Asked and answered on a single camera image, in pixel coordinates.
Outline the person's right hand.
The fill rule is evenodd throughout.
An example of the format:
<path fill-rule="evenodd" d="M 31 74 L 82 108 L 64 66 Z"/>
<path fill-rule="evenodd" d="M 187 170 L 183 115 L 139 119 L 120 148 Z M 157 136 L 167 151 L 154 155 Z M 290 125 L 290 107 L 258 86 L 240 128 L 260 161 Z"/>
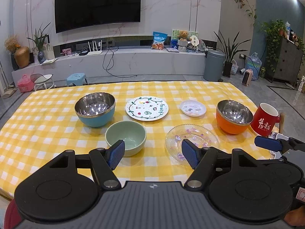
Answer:
<path fill-rule="evenodd" d="M 284 221 L 290 226 L 305 226 L 305 207 L 290 211 L 286 214 Z"/>

